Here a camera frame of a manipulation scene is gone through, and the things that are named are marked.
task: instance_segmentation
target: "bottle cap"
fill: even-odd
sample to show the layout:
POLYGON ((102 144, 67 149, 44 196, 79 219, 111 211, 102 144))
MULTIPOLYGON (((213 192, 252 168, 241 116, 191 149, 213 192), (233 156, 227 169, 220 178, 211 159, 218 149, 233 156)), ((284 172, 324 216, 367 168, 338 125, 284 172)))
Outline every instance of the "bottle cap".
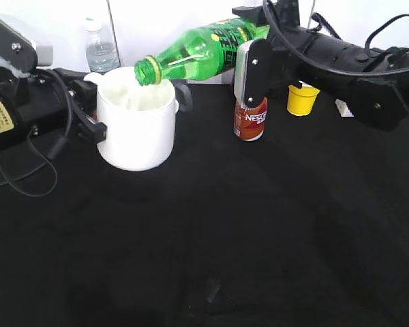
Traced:
POLYGON ((95 18, 87 18, 85 19, 85 28, 88 32, 96 32, 102 29, 103 24, 99 20, 95 18))

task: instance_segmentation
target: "clear plastic bottle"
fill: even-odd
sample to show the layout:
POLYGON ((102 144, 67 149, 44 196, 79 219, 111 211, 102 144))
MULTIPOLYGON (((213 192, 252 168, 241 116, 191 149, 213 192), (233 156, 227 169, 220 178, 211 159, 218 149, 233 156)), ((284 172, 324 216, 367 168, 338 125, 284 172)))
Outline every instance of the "clear plastic bottle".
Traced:
POLYGON ((87 18, 85 20, 87 34, 87 60, 92 72, 106 73, 120 66, 117 49, 112 35, 100 21, 87 18))

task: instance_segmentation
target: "white backdrop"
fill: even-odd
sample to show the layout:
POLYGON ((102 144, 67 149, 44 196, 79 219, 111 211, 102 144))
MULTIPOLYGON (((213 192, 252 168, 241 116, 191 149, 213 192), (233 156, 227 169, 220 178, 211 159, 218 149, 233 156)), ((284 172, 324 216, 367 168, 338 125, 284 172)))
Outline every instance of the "white backdrop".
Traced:
POLYGON ((53 67, 89 71, 85 56, 85 18, 98 16, 107 25, 105 0, 1 0, 0 12, 39 29, 53 44, 53 67))
MULTIPOLYGON (((232 7, 262 0, 110 0, 123 64, 156 55, 184 30, 231 17, 232 7)), ((302 25, 312 0, 299 0, 302 25)), ((366 37, 392 16, 409 13, 409 0, 317 0, 320 12, 347 41, 363 45, 366 37)), ((0 12, 14 15, 45 33, 54 46, 54 67, 88 71, 83 20, 98 16, 107 25, 105 0, 1 0, 0 12)), ((373 46, 409 46, 409 19, 389 27, 373 46)))

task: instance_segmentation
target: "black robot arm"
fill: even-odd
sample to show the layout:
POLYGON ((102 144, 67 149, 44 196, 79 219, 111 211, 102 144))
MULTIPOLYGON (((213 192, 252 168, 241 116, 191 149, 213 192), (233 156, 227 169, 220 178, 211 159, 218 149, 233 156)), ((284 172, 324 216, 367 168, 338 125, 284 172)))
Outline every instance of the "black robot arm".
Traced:
MULTIPOLYGON (((300 27, 299 4, 294 0, 276 4, 264 0, 262 7, 233 12, 271 26, 267 40, 240 49, 244 63, 242 69, 237 67, 235 94, 247 106, 260 103, 273 87, 300 86, 303 81, 345 101, 358 120, 377 129, 395 129, 409 115, 409 48, 369 49, 371 40, 362 48, 337 38, 330 26, 334 37, 307 30, 300 27)), ((388 24, 402 16, 409 15, 388 24)), ((322 17, 316 18, 322 26, 322 17)))

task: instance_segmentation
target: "red can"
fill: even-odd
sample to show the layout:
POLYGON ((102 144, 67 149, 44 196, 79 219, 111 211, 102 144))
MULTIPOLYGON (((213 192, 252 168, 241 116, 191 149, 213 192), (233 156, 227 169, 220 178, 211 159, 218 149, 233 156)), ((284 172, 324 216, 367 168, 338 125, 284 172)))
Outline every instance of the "red can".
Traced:
POLYGON ((238 101, 234 109, 234 133, 243 141, 256 141, 264 133, 268 99, 256 108, 246 108, 238 101))

